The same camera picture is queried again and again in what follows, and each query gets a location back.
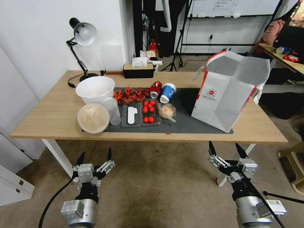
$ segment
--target red can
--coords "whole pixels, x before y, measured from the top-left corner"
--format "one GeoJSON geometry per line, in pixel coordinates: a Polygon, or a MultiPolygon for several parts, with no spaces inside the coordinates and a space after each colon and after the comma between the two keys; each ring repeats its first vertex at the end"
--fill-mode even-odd
{"type": "Polygon", "coordinates": [[[160,95],[161,93],[161,87],[162,87],[162,83],[157,81],[154,82],[153,85],[150,87],[150,97],[152,98],[157,98],[158,95],[160,95]]]}

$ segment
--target lamp arm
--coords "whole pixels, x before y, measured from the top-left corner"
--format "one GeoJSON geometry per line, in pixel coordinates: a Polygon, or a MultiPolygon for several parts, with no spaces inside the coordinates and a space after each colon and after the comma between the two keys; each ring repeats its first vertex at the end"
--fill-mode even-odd
{"type": "Polygon", "coordinates": [[[73,53],[73,55],[75,56],[79,66],[81,67],[81,69],[83,70],[85,76],[88,76],[88,72],[87,72],[87,69],[86,69],[86,66],[84,65],[84,63],[78,58],[78,56],[76,55],[74,49],[73,49],[73,46],[77,44],[77,42],[73,42],[75,38],[72,38],[70,40],[68,40],[66,42],[66,44],[68,45],[68,47],[71,49],[71,52],[73,53]]]}

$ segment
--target red cherry tomato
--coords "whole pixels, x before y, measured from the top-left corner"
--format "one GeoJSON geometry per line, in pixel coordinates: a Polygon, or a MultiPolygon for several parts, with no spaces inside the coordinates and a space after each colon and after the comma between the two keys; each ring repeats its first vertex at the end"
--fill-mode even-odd
{"type": "Polygon", "coordinates": [[[153,123],[154,122],[154,118],[153,117],[149,117],[149,123],[153,123]]]}

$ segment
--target wooden stool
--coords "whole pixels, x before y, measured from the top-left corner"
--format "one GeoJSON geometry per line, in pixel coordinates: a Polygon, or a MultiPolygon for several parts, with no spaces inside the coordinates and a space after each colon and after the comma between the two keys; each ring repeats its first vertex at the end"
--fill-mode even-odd
{"type": "Polygon", "coordinates": [[[289,183],[299,194],[304,195],[304,142],[278,152],[289,183]]]}

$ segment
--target black desk lamp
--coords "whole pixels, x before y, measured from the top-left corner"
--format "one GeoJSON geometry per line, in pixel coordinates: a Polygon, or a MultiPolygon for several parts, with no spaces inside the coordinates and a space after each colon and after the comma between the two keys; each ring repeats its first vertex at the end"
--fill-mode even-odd
{"type": "Polygon", "coordinates": [[[74,37],[68,40],[66,44],[71,49],[73,55],[77,59],[78,64],[84,72],[84,75],[80,77],[79,81],[83,81],[84,79],[87,79],[89,77],[99,76],[98,74],[88,73],[87,67],[82,61],[79,60],[78,56],[73,50],[73,46],[76,44],[79,44],[81,46],[88,46],[93,43],[97,35],[96,28],[89,23],[81,23],[77,18],[70,19],[70,26],[74,29],[74,37]]]}

